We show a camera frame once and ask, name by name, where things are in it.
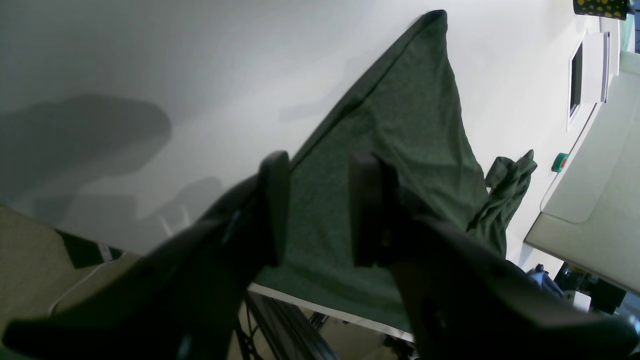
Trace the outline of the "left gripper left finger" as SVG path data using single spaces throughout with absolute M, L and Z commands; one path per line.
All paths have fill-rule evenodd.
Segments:
M 290 157 L 258 172 L 198 221 L 86 300 L 14 320 L 3 344 L 41 360 L 224 360 L 243 297 L 284 257 Z

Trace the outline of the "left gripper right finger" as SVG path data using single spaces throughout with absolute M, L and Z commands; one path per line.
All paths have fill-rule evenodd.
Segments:
M 577 310 L 437 216 L 372 152 L 349 158 L 354 264 L 392 276 L 422 360 L 624 360 L 639 330 Z

